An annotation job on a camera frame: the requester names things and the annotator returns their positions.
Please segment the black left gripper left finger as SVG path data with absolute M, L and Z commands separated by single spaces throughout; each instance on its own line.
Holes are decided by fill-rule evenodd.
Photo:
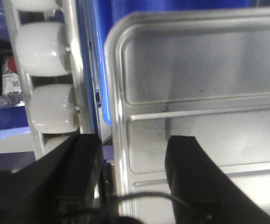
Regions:
M 102 167 L 96 134 L 69 137 L 44 157 L 0 172 L 0 224 L 64 224 L 63 215 L 91 208 Z

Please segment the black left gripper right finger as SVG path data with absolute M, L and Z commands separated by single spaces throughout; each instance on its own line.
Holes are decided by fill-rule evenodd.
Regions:
M 195 137 L 169 138 L 165 172 L 177 224 L 270 224 L 270 215 L 249 199 L 202 149 Z

